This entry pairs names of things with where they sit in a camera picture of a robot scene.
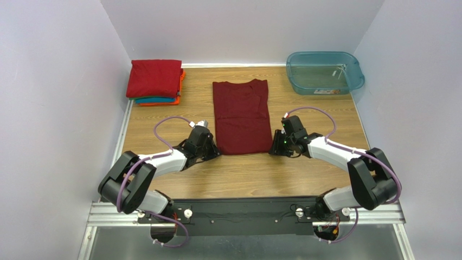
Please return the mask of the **maroon t shirt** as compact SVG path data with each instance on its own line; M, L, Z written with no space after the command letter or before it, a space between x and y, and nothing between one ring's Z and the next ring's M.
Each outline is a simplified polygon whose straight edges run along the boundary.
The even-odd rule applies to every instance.
M213 82L215 137L224 155L267 153L273 142L268 81Z

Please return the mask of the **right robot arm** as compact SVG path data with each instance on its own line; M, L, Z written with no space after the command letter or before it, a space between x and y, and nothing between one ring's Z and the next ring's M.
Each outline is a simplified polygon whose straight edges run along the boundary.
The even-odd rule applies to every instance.
M317 218L325 219L344 208L373 210L398 198L402 187L382 150L355 149L318 133L309 134L296 115L284 116L281 124L282 128L275 131L270 155L322 160L349 175L349 186L316 198L313 213Z

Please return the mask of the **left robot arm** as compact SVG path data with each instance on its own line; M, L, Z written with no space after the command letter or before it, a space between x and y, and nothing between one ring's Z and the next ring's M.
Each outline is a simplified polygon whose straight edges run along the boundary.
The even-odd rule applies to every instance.
M149 189L152 180L187 170L220 155L209 129L195 126L187 139L167 152L150 155L137 155L132 151L122 153L100 182L98 193L115 205L118 212L130 214L141 210L161 214L171 200L167 195Z

